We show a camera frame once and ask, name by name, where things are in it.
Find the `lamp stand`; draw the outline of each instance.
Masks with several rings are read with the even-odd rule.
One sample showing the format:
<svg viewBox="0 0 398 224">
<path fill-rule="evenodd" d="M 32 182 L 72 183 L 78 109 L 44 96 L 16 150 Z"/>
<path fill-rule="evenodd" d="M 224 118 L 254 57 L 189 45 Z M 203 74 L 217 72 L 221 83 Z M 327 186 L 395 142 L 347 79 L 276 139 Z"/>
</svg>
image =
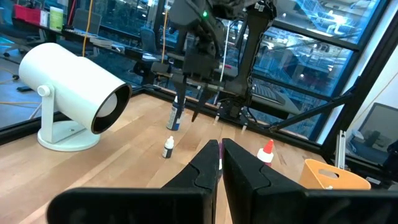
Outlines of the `lamp stand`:
<svg viewBox="0 0 398 224">
<path fill-rule="evenodd" d="M 53 121 L 55 90 L 52 85 L 41 85 L 37 93 L 42 97 L 42 127 L 37 133 L 38 142 L 61 152 L 82 151 L 100 141 L 99 134 L 93 134 L 75 121 Z"/>
</svg>

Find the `orange plastic container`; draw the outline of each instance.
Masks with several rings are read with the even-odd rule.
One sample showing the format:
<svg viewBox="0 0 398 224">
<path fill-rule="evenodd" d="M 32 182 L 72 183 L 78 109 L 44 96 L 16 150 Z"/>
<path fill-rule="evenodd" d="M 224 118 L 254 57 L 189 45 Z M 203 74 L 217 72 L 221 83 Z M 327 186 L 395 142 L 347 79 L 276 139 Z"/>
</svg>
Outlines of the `orange plastic container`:
<svg viewBox="0 0 398 224">
<path fill-rule="evenodd" d="M 364 178 L 322 162 L 306 159 L 299 183 L 307 189 L 369 190 Z"/>
</svg>

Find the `green container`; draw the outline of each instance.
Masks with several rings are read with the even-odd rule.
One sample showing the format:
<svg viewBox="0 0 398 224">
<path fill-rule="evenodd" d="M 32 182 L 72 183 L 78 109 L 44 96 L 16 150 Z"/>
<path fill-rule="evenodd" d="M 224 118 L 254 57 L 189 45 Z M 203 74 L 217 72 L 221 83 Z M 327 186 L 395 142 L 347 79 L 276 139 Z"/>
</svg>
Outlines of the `green container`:
<svg viewBox="0 0 398 224">
<path fill-rule="evenodd" d="M 63 9 L 50 7 L 50 29 L 61 31 L 63 25 Z"/>
</svg>

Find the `white lamp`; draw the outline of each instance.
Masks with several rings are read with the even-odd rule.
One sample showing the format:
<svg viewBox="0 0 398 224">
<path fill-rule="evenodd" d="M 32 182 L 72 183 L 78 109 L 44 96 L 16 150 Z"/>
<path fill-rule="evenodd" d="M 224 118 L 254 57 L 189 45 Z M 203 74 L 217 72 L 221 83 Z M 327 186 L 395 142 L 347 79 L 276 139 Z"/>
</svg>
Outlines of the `white lamp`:
<svg viewBox="0 0 398 224">
<path fill-rule="evenodd" d="M 19 65 L 19 76 L 42 97 L 37 139 L 56 151 L 81 151 L 97 144 L 131 97 L 130 85 L 53 43 L 30 50 Z M 54 123 L 54 108 L 72 121 Z"/>
</svg>

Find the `wooden tabletop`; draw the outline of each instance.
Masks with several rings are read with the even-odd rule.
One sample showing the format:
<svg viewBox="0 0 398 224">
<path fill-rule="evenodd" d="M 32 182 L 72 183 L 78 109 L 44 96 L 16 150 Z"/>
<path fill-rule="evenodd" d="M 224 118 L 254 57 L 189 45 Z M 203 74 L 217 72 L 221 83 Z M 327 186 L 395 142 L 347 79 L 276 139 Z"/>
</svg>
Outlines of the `wooden tabletop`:
<svg viewBox="0 0 398 224">
<path fill-rule="evenodd" d="M 180 129 L 168 130 L 171 104 L 148 95 L 135 96 L 95 147 L 81 152 L 43 148 L 36 134 L 0 146 L 0 223 L 46 223 L 48 203 L 74 187 L 161 187 L 178 174 L 210 140 L 231 138 L 255 154 L 269 138 L 185 110 Z M 162 157 L 166 139 L 175 148 Z M 298 181 L 311 152 L 275 141 L 272 168 Z M 216 223 L 231 223 L 223 179 L 218 186 Z"/>
</svg>

